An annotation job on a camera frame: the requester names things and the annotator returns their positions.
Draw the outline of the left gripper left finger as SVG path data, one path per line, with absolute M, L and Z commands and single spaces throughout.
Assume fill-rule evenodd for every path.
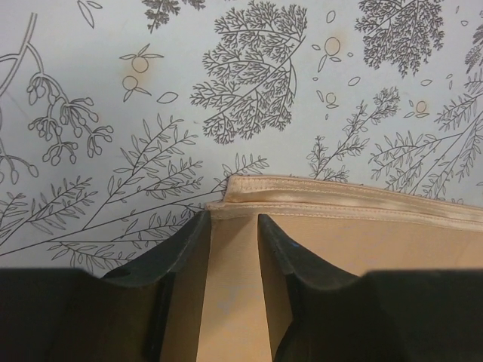
M 101 278 L 77 268 L 1 271 L 3 361 L 194 361 L 210 215 Z

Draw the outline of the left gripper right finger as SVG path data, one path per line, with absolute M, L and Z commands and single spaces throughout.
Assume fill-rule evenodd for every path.
M 480 361 L 480 269 L 353 275 L 297 243 L 266 214 L 259 243 L 291 321 L 276 361 Z

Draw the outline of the orange satin napkin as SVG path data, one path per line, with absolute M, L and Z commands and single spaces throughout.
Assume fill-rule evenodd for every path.
M 396 192 L 291 177 L 234 176 L 207 206 L 210 252 L 197 358 L 276 361 L 291 321 L 258 218 L 361 276 L 388 270 L 480 269 L 482 211 Z

